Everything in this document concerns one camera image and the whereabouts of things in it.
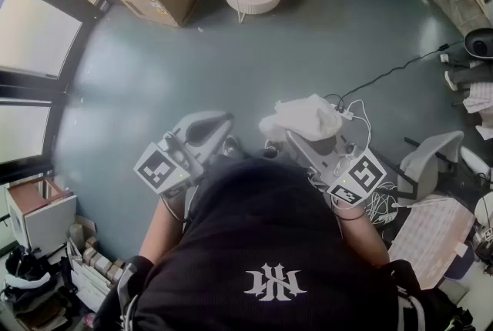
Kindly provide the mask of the black round appliance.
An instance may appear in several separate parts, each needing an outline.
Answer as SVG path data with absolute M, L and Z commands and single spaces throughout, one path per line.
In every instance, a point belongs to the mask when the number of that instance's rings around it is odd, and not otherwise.
M 464 37 L 466 52 L 480 60 L 493 60 L 493 28 L 477 28 Z

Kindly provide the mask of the person's shoe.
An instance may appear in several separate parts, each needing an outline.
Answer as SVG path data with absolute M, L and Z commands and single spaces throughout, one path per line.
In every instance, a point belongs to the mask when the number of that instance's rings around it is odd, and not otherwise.
M 223 143 L 223 154 L 230 158 L 240 159 L 243 157 L 243 150 L 235 136 L 228 135 L 226 137 Z
M 279 142 L 267 140 L 264 144 L 263 157 L 266 159 L 275 159 L 281 152 L 282 145 Z

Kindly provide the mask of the pink patterned board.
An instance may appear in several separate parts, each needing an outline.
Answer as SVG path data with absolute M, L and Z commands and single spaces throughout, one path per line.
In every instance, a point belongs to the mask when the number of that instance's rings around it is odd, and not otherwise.
M 475 216 L 457 199 L 429 195 L 411 206 L 389 248 L 390 260 L 411 264 L 422 289 L 434 288 L 456 256 L 465 253 L 465 240 Z

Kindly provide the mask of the person's left forearm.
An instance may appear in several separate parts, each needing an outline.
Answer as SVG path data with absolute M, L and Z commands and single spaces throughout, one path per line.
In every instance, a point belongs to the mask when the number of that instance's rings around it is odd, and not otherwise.
M 181 240 L 185 220 L 186 194 L 158 201 L 139 255 L 157 264 Z

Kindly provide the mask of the checked cloth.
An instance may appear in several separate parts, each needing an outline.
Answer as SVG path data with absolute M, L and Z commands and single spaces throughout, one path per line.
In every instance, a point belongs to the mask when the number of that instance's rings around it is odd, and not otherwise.
M 469 114 L 493 108 L 493 82 L 471 83 L 463 105 Z

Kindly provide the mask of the black wrist band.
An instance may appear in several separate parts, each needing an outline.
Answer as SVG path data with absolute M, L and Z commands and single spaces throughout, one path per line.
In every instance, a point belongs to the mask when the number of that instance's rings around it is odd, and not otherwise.
M 335 208 L 334 214 L 343 221 L 357 220 L 365 215 L 365 209 L 359 206 L 353 208 Z

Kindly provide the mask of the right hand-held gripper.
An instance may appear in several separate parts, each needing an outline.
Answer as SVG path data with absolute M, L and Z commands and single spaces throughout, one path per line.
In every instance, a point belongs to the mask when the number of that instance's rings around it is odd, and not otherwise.
M 286 138 L 297 157 L 315 170 L 313 185 L 338 202 L 360 204 L 386 176 L 384 167 L 370 150 L 341 134 L 311 141 L 287 130 Z

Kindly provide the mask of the grey office chair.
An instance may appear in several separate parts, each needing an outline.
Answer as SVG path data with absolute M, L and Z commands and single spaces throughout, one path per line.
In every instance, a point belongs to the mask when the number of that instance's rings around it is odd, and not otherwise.
M 453 131 L 417 142 L 404 141 L 414 147 L 405 156 L 397 174 L 397 203 L 410 206 L 436 191 L 440 181 L 456 175 L 459 150 L 464 138 L 462 131 Z

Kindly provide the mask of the person's right shoe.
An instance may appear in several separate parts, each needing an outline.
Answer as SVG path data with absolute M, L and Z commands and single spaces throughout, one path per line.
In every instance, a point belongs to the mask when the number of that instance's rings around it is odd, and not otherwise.
M 264 144 L 263 157 L 266 159 L 275 159 L 281 152 L 282 145 L 279 142 L 267 140 Z

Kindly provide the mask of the white fluffy cloth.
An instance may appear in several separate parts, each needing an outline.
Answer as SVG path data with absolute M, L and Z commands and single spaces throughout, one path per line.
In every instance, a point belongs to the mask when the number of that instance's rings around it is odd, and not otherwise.
M 274 109 L 273 115 L 259 123 L 259 130 L 272 142 L 287 142 L 287 131 L 311 142 L 329 139 L 343 124 L 335 108 L 316 94 L 288 102 L 278 101 Z

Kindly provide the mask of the stack of small boxes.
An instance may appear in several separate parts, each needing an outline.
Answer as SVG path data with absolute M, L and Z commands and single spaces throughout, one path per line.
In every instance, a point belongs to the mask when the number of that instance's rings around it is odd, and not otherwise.
M 78 249 L 72 239 L 65 248 L 70 265 L 70 279 L 75 295 L 92 312 L 96 313 L 122 275 L 122 265 L 105 257 L 93 236 Z

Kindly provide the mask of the black bag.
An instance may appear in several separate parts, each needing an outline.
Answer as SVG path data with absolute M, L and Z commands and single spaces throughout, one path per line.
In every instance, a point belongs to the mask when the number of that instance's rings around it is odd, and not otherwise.
M 17 245 L 5 261 L 0 278 L 0 301 L 17 311 L 26 311 L 37 299 L 53 291 L 56 271 L 45 257 L 39 259 L 24 246 Z

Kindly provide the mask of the white drawer cabinet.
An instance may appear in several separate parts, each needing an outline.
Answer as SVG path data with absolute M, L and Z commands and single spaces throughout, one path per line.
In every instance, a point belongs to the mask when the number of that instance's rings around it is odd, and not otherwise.
M 49 177 L 39 177 L 6 189 L 6 207 L 13 237 L 40 258 L 65 243 L 75 223 L 77 196 Z

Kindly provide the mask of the person's left shoe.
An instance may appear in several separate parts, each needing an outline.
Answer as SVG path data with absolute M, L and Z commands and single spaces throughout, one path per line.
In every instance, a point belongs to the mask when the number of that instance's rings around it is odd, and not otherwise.
M 240 159 L 243 157 L 243 150 L 235 136 L 228 135 L 226 137 L 223 143 L 223 154 L 230 158 Z

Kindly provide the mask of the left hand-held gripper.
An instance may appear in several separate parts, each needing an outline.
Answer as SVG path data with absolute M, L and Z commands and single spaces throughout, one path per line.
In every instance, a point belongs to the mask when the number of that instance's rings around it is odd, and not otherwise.
M 183 117 L 163 139 L 151 142 L 133 170 L 156 194 L 180 194 L 196 186 L 204 165 L 233 126 L 222 111 L 194 112 Z M 186 141 L 188 148 L 181 141 Z

